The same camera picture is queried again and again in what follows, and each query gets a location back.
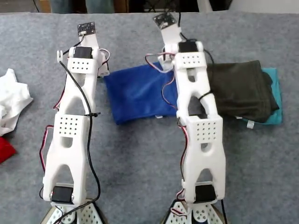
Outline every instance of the label tag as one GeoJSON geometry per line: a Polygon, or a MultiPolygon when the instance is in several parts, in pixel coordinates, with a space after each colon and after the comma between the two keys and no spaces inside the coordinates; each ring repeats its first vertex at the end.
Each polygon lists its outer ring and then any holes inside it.
{"type": "Polygon", "coordinates": [[[254,121],[249,120],[249,121],[247,122],[247,128],[253,129],[253,126],[254,126],[254,121]]]}

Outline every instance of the gray fabric surface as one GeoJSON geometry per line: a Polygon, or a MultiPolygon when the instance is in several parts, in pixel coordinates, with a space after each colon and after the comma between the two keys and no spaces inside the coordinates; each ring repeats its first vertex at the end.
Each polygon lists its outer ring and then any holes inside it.
{"type": "MultiPolygon", "coordinates": [[[[96,22],[102,47],[111,51],[111,71],[144,64],[144,55],[163,46],[152,14],[0,16],[0,74],[15,70],[27,83],[33,103],[7,139],[18,154],[0,165],[1,223],[36,224],[50,204],[38,191],[43,172],[38,150],[44,127],[53,124],[64,84],[56,50],[78,41],[77,24],[96,22]]],[[[299,219],[299,15],[219,12],[183,14],[187,37],[200,39],[218,63],[260,60],[277,67],[284,121],[280,126],[246,128],[225,119],[226,210],[237,224],[296,223],[299,219]]],[[[98,205],[111,224],[155,224],[180,189],[179,159],[184,136],[175,118],[140,119],[117,126],[105,84],[97,84],[91,152],[102,187],[98,205]]],[[[88,195],[96,194],[91,172],[88,195]]]]}

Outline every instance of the red cloth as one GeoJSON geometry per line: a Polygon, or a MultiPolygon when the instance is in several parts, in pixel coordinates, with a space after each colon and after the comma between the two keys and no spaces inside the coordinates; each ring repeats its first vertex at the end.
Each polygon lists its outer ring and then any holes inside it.
{"type": "Polygon", "coordinates": [[[15,153],[16,151],[14,147],[12,147],[12,145],[4,138],[0,137],[0,163],[4,162],[15,153]]]}

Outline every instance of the white cloth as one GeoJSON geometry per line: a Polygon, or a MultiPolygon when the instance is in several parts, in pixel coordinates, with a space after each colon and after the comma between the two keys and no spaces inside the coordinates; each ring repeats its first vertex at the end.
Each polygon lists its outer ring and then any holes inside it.
{"type": "Polygon", "coordinates": [[[15,129],[21,111],[33,100],[27,84],[18,83],[13,69],[0,77],[0,136],[15,129]]]}

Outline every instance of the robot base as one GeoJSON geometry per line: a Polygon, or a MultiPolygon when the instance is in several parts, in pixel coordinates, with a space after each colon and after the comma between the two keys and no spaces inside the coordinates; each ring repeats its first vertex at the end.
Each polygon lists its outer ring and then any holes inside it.
{"type": "MultiPolygon", "coordinates": [[[[41,224],[53,224],[57,219],[61,217],[61,211],[55,207],[52,207],[45,218],[42,220],[41,224]]],[[[60,224],[107,224],[107,220],[104,217],[101,210],[94,203],[89,204],[84,207],[80,217],[76,217],[74,221],[70,219],[71,216],[66,216],[60,224]]]]}
{"type": "Polygon", "coordinates": [[[174,200],[168,209],[165,218],[161,224],[224,224],[224,217],[216,207],[211,204],[195,204],[192,210],[192,221],[187,222],[186,216],[177,216],[170,209],[174,208],[182,213],[187,213],[186,204],[178,200],[174,200]]]}

